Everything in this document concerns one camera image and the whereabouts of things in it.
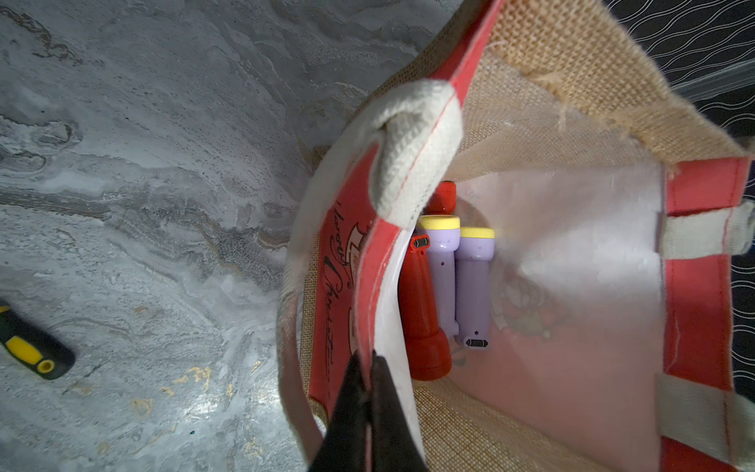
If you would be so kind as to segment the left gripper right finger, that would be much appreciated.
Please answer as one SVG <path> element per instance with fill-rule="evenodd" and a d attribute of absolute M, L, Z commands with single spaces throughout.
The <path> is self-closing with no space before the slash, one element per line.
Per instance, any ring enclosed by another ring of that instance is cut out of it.
<path fill-rule="evenodd" d="M 389 364 L 373 353 L 371 367 L 372 470 L 375 472 L 427 471 L 413 441 L 393 383 Z"/>

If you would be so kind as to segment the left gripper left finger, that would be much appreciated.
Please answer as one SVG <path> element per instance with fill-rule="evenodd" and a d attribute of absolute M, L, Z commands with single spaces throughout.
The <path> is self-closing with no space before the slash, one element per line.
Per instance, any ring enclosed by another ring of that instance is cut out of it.
<path fill-rule="evenodd" d="M 365 388 L 361 360 L 354 353 L 349 361 L 330 426 L 310 472 L 366 471 L 369 393 Z"/>

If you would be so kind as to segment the red flashlight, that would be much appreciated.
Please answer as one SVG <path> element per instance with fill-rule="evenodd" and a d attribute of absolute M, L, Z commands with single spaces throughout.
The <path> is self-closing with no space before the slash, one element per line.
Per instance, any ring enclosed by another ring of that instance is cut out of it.
<path fill-rule="evenodd" d="M 424 208 L 424 214 L 431 216 L 451 216 L 455 212 L 457 203 L 456 184 L 452 181 L 442 181 L 430 197 Z"/>
<path fill-rule="evenodd" d="M 438 323 L 430 247 L 428 235 L 410 239 L 397 291 L 410 375 L 420 382 L 442 379 L 452 367 L 447 336 Z"/>

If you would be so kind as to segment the purple flashlight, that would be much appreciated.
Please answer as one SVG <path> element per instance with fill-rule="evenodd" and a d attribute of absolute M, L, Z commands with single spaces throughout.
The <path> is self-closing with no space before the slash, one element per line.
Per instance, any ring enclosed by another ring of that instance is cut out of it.
<path fill-rule="evenodd" d="M 430 265 L 438 324 L 447 337 L 458 335 L 455 318 L 455 252 L 461 242 L 461 222 L 458 216 L 421 216 L 418 230 L 430 238 Z"/>
<path fill-rule="evenodd" d="M 491 263 L 495 255 L 495 230 L 462 227 L 455 251 L 455 319 L 458 344 L 467 349 L 489 347 L 491 322 Z"/>

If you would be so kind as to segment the red flashlight top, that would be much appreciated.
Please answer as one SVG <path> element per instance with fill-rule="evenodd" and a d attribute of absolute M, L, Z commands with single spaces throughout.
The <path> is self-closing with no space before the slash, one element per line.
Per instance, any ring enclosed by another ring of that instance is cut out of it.
<path fill-rule="evenodd" d="M 430 197 L 424 208 L 424 214 L 431 216 L 451 216 L 455 212 L 457 203 L 456 184 L 452 181 L 442 181 Z"/>

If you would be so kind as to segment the red jute Christmas tote bag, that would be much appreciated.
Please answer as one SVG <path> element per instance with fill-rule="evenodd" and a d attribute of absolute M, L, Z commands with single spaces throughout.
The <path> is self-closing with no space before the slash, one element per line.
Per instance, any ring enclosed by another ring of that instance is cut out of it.
<path fill-rule="evenodd" d="M 750 471 L 731 260 L 752 157 L 601 1 L 465 1 L 322 152 L 288 243 L 278 386 L 308 467 L 354 353 L 427 471 Z M 398 281 L 442 181 L 495 230 L 490 344 L 413 380 Z"/>

